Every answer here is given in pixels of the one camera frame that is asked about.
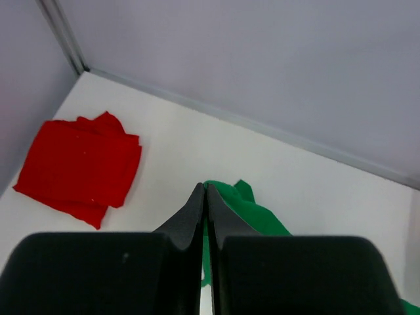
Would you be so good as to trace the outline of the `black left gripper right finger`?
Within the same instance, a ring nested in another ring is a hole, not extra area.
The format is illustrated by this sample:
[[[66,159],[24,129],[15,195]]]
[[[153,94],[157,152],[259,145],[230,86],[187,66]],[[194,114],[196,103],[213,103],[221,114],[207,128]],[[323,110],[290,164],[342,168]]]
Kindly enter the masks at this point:
[[[379,250],[356,236],[265,236],[207,187],[214,314],[403,314]]]

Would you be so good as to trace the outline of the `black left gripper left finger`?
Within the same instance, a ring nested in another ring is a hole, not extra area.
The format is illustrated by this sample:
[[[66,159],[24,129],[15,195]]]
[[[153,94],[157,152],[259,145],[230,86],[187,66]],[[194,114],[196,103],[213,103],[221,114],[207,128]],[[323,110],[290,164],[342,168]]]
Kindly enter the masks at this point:
[[[1,274],[1,313],[198,314],[204,201],[197,184],[153,232],[25,237]]]

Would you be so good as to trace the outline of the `green t shirt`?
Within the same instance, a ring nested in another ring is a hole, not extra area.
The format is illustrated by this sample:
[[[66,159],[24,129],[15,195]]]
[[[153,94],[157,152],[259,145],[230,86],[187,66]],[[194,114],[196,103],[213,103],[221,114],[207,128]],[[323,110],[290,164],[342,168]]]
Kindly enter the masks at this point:
[[[267,208],[256,203],[252,187],[244,180],[230,185],[216,180],[207,180],[205,186],[213,185],[223,201],[249,226],[265,236],[290,236],[291,232]],[[201,271],[200,313],[210,313],[211,259],[207,228],[203,231],[203,255]]]

